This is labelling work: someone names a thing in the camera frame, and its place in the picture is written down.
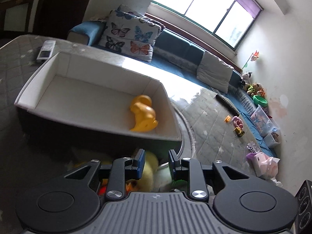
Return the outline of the yellow plush duck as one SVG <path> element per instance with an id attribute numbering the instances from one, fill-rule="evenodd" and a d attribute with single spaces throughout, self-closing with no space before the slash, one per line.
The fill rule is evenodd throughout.
<path id="1" fill-rule="evenodd" d="M 126 182 L 126 193 L 151 192 L 154 187 L 154 174 L 159 166 L 158 158 L 147 151 L 145 153 L 145 164 L 142 177 L 139 180 L 128 180 Z"/>

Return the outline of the orange rubber duck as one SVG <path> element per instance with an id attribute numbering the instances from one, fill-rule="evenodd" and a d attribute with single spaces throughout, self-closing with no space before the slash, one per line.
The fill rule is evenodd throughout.
<path id="1" fill-rule="evenodd" d="M 157 127 L 156 112 L 152 108 L 152 99 L 149 96 L 136 96 L 129 108 L 135 116 L 135 126 L 130 131 L 145 133 Z"/>

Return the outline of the yellow red spool toy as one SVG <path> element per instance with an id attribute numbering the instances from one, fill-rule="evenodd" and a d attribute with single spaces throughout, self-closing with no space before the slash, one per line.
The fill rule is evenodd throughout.
<path id="1" fill-rule="evenodd" d="M 100 185 L 99 190 L 98 190 L 99 196 L 105 195 L 106 189 L 107 189 L 107 184 L 108 184 L 108 179 L 103 179 L 102 184 Z"/>

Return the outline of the yellow toy truck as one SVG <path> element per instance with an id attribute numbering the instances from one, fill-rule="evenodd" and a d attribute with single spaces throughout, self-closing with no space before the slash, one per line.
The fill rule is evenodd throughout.
<path id="1" fill-rule="evenodd" d="M 245 134 L 245 131 L 243 131 L 240 127 L 234 128 L 234 132 L 236 132 L 238 137 L 242 137 Z"/>

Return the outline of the small orange toy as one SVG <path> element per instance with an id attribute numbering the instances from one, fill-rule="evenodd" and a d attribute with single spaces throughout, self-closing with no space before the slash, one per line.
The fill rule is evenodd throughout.
<path id="1" fill-rule="evenodd" d="M 230 117 L 230 116 L 227 116 L 227 117 L 224 119 L 224 121 L 225 121 L 226 123 L 230 122 L 230 120 L 231 120 L 231 117 Z"/>

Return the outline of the open cardboard box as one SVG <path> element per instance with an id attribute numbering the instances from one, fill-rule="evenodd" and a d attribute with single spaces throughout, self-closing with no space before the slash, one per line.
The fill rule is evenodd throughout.
<path id="1" fill-rule="evenodd" d="M 158 121 L 149 132 L 135 132 L 133 99 L 146 95 Z M 164 85 L 157 79 L 109 62 L 59 52 L 43 63 L 19 92 L 15 106 L 22 128 L 38 143 L 117 156 L 136 148 L 166 161 L 180 151 L 183 138 Z"/>

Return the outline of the purple pink toy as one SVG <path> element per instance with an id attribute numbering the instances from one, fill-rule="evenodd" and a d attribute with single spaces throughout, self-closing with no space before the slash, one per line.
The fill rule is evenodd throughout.
<path id="1" fill-rule="evenodd" d="M 260 151 L 260 148 L 254 142 L 248 143 L 246 148 L 249 150 L 246 158 L 252 164 L 256 176 L 264 180 L 275 179 L 278 174 L 278 163 L 280 159 L 268 156 Z"/>

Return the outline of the black remote control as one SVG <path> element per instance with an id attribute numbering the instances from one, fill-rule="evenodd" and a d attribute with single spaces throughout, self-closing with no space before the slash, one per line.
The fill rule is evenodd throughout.
<path id="1" fill-rule="evenodd" d="M 240 113 L 238 110 L 229 102 L 228 99 L 223 97 L 222 95 L 217 94 L 215 96 L 215 99 L 223 106 L 225 107 L 233 116 L 239 117 Z"/>

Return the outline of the clear plastic storage bin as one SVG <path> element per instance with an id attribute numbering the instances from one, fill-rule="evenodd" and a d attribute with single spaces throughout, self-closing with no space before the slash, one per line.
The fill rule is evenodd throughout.
<path id="1" fill-rule="evenodd" d="M 279 132 L 278 125 L 273 119 L 270 119 L 267 116 L 260 105 L 258 105 L 254 113 L 251 115 L 251 121 L 254 123 L 262 137 L 266 137 L 271 132 Z"/>

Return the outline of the grey quilted table cover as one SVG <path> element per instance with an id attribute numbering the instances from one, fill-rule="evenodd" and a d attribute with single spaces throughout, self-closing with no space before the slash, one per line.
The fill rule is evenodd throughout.
<path id="1" fill-rule="evenodd" d="M 59 145 L 35 143 L 21 127 L 14 106 L 19 91 L 38 65 L 35 56 L 44 38 L 22 35 L 1 45 L 1 200 L 14 201 L 26 189 L 57 176 L 65 171 L 63 163 L 88 161 L 92 157 L 116 159 L 121 156 L 74 147 L 71 151 Z M 216 92 L 197 85 L 175 74 L 159 69 L 150 63 L 122 56 L 110 51 L 83 44 L 58 40 L 57 50 L 72 51 L 84 56 L 104 60 L 124 68 L 158 78 L 171 101 L 185 115 L 196 139 L 197 158 L 203 164 L 221 160 L 253 173 L 246 161 L 246 145 L 255 141 L 245 121 L 245 135 L 237 137 L 231 124 L 224 122 L 226 109 L 215 100 Z"/>

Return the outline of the green bowl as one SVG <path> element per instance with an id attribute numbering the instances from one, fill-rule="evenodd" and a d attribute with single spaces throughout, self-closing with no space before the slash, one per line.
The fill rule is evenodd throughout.
<path id="1" fill-rule="evenodd" d="M 259 96 L 259 95 L 254 95 L 253 96 L 253 102 L 256 106 L 260 105 L 261 107 L 267 107 L 268 106 L 268 102 L 265 98 Z"/>

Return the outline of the grey cushion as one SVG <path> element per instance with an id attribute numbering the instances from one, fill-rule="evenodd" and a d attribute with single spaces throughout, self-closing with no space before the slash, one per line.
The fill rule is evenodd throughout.
<path id="1" fill-rule="evenodd" d="M 196 78 L 201 82 L 227 93 L 234 68 L 219 57 L 205 51 L 197 68 Z"/>

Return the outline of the stuffed animals pile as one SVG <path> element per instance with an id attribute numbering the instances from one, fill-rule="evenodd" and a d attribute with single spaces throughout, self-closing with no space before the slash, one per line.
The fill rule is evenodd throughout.
<path id="1" fill-rule="evenodd" d="M 260 83 L 251 83 L 250 78 L 252 76 L 252 72 L 248 71 L 242 74 L 241 76 L 241 86 L 243 90 L 251 97 L 253 96 L 265 96 L 264 88 Z"/>

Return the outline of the blue sofa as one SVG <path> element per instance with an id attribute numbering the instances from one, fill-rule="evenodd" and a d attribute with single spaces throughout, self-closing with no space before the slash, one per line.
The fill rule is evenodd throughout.
<path id="1" fill-rule="evenodd" d="M 99 41 L 106 29 L 107 26 L 104 22 L 86 21 L 72 28 L 68 33 L 67 40 L 104 50 L 105 46 L 100 45 Z M 205 50 L 192 41 L 165 29 L 156 40 L 150 65 L 216 91 L 215 88 L 196 78 L 197 68 L 204 53 Z M 234 104 L 243 118 L 247 119 L 247 125 L 265 154 L 276 157 L 275 150 L 267 146 L 251 121 L 250 116 L 256 110 L 256 106 L 252 98 L 243 90 L 241 76 L 236 70 L 232 72 L 228 93 L 223 93 L 223 95 Z"/>

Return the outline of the butterfly print pillow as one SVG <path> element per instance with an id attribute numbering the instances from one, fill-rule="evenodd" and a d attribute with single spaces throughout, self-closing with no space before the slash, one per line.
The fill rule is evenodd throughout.
<path id="1" fill-rule="evenodd" d="M 165 26 L 153 19 L 112 10 L 98 45 L 135 59 L 151 62 L 155 42 Z"/>

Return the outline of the grey remote control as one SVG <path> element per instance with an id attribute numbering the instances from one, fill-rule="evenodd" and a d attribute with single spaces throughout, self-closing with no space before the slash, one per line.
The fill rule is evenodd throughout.
<path id="1" fill-rule="evenodd" d="M 56 40 L 46 40 L 43 46 L 40 48 L 39 54 L 36 58 L 36 62 L 45 62 L 52 57 Z"/>

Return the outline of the dark wooden door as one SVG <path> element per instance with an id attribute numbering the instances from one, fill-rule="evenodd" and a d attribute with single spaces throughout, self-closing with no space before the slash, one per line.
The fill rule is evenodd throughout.
<path id="1" fill-rule="evenodd" d="M 82 23 L 89 0 L 39 0 L 33 33 L 66 39 L 69 31 Z"/>

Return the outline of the dark wooden console table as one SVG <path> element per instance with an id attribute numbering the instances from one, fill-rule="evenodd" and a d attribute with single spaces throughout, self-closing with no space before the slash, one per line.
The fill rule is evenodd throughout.
<path id="1" fill-rule="evenodd" d="M 31 32 L 31 16 L 35 0 L 1 0 L 1 34 Z"/>

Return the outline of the window with green frame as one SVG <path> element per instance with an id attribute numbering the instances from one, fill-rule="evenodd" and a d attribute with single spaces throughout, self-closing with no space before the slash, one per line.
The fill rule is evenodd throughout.
<path id="1" fill-rule="evenodd" d="M 235 50 L 262 7 L 255 0 L 152 0 Z"/>

